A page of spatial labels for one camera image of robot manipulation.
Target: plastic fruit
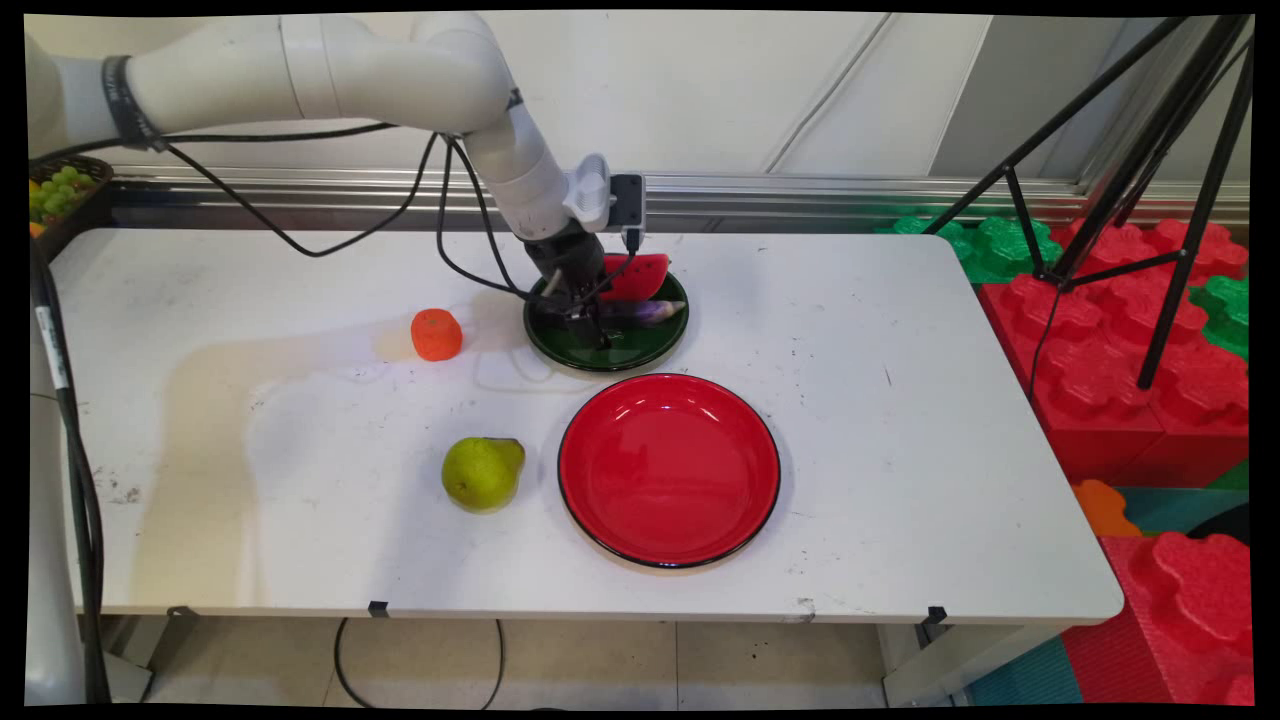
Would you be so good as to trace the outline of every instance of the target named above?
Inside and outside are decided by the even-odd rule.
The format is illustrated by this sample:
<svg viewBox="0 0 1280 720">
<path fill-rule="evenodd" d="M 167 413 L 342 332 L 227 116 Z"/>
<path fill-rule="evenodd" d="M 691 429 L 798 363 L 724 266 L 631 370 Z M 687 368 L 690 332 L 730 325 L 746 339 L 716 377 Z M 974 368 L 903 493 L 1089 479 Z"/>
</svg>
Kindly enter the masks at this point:
<svg viewBox="0 0 1280 720">
<path fill-rule="evenodd" d="M 626 259 L 626 255 L 605 255 L 604 273 L 612 274 L 622 266 Z M 666 255 L 636 255 L 627 269 L 613 278 L 613 287 L 600 293 L 600 300 L 604 302 L 644 302 L 649 300 L 662 288 L 669 264 L 671 260 Z"/>
<path fill-rule="evenodd" d="M 422 360 L 439 363 L 462 350 L 462 327 L 448 310 L 431 307 L 413 316 L 410 324 L 413 350 Z"/>
<path fill-rule="evenodd" d="M 471 512 L 492 512 L 516 496 L 525 448 L 513 438 L 470 437 L 444 455 L 444 492 Z"/>
</svg>

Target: orange foam block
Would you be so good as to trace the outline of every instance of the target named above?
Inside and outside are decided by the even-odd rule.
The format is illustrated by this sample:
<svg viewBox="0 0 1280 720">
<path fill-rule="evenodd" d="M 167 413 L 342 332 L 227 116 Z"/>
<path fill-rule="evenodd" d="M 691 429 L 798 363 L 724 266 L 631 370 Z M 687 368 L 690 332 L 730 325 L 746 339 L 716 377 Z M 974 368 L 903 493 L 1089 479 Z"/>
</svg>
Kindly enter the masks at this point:
<svg viewBox="0 0 1280 720">
<path fill-rule="evenodd" d="M 1124 516 L 1124 496 L 1101 480 L 1084 480 L 1071 486 L 1075 500 L 1084 510 L 1093 534 L 1101 537 L 1142 537 L 1142 530 Z"/>
</svg>

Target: green plate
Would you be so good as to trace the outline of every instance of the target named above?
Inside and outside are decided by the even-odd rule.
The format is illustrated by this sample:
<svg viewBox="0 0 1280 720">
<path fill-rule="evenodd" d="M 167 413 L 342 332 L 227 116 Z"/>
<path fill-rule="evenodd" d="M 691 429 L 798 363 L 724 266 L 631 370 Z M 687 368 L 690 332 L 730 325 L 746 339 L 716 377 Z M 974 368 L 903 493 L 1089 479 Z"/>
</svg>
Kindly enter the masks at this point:
<svg viewBox="0 0 1280 720">
<path fill-rule="evenodd" d="M 545 281 L 538 281 L 531 292 L 541 292 L 545 284 Z M 685 288 L 680 286 L 676 275 L 667 273 L 667 279 L 663 281 L 662 287 L 658 288 L 652 300 L 682 300 L 685 309 L 653 328 L 605 331 L 613 343 L 613 347 L 608 350 L 582 347 L 567 328 L 557 327 L 544 315 L 534 313 L 527 304 L 525 305 L 525 332 L 529 333 L 534 347 L 561 365 L 593 373 L 630 370 L 657 360 L 675 347 L 680 337 L 685 334 L 685 325 L 689 324 L 689 296 L 685 295 Z"/>
</svg>

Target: red foam block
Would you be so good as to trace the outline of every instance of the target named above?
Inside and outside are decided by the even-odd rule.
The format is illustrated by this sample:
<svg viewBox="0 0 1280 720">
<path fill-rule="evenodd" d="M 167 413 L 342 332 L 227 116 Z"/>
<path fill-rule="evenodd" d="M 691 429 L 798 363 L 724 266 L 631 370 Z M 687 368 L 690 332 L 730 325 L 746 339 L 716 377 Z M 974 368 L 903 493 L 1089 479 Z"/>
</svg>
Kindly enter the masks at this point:
<svg viewBox="0 0 1280 720">
<path fill-rule="evenodd" d="M 1036 345 L 1044 334 L 1056 292 L 1053 286 L 1030 275 L 1018 275 L 1007 284 L 983 284 L 978 288 L 978 302 L 987 313 L 1024 391 L 1030 379 Z M 1050 337 L 1084 341 L 1097 334 L 1101 324 L 1102 310 L 1083 293 L 1069 292 L 1059 301 Z"/>
<path fill-rule="evenodd" d="M 1169 275 L 1139 270 L 1082 287 L 1103 310 L 1102 332 L 1107 341 L 1120 350 L 1146 356 L 1169 292 Z M 1167 345 L 1208 342 L 1202 332 L 1207 322 L 1208 313 L 1192 305 L 1189 291 L 1184 292 L 1178 313 L 1174 314 Z"/>
<path fill-rule="evenodd" d="M 1023 389 L 1055 292 L 1030 275 L 978 291 Z M 1101 320 L 1083 293 L 1064 293 L 1037 368 L 1032 407 L 1073 483 L 1110 479 L 1164 433 L 1135 387 L 1137 360 L 1107 343 Z"/>
<path fill-rule="evenodd" d="M 1100 542 L 1125 606 L 1062 633 L 1084 702 L 1253 705 L 1249 548 L 1178 533 Z"/>
<path fill-rule="evenodd" d="M 1215 345 L 1169 346 L 1152 387 L 1164 429 L 1112 484 L 1208 487 L 1249 456 L 1248 364 Z"/>
<path fill-rule="evenodd" d="M 1065 250 L 1068 243 L 1075 238 L 1075 233 L 1080 231 L 1082 224 L 1084 224 L 1083 218 L 1073 220 L 1070 225 L 1056 228 L 1050 232 L 1050 240 L 1061 245 Z M 1108 223 L 1107 227 L 1102 228 L 1098 241 L 1093 243 L 1093 249 L 1089 251 L 1088 258 L 1084 259 L 1084 263 L 1080 264 L 1080 269 L 1075 277 L 1101 273 L 1102 270 L 1110 270 L 1111 268 L 1137 263 L 1138 260 L 1146 260 L 1156 255 L 1155 249 L 1143 240 L 1142 229 L 1138 225 L 1128 223 L 1117 228 Z"/>
<path fill-rule="evenodd" d="M 1187 223 L 1181 220 L 1160 220 L 1155 228 L 1143 234 L 1143 240 L 1156 254 L 1172 252 L 1183 246 L 1187 238 Z M 1192 264 L 1190 284 L 1204 284 L 1213 275 L 1226 275 L 1244 279 L 1244 265 L 1249 261 L 1249 250 L 1231 242 L 1231 233 L 1220 224 L 1204 227 L 1196 263 Z M 1172 264 L 1160 265 L 1157 273 L 1172 273 Z"/>
</svg>

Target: table leg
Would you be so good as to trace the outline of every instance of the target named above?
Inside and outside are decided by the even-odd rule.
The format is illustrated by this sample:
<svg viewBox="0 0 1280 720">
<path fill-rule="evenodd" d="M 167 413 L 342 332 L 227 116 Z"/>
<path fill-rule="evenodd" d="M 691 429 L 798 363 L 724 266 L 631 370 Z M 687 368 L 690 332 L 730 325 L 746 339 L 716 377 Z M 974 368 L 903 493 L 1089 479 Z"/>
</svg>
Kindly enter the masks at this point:
<svg viewBox="0 0 1280 720">
<path fill-rule="evenodd" d="M 928 705 L 1048 641 L 1069 625 L 954 625 L 905 660 L 886 664 L 890 707 Z"/>
</svg>

